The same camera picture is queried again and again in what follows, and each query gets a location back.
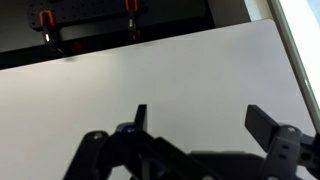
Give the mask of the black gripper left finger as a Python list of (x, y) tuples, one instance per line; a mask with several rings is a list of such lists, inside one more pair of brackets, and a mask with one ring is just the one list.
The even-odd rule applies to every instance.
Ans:
[(147, 105), (146, 104), (140, 104), (138, 106), (135, 119), (134, 119), (134, 125), (136, 130), (146, 130), (147, 128)]

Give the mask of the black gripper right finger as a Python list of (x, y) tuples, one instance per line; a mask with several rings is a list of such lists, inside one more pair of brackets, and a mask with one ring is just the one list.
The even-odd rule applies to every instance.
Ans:
[(257, 105), (247, 107), (245, 127), (266, 153), (260, 180), (296, 180), (302, 132), (280, 125)]

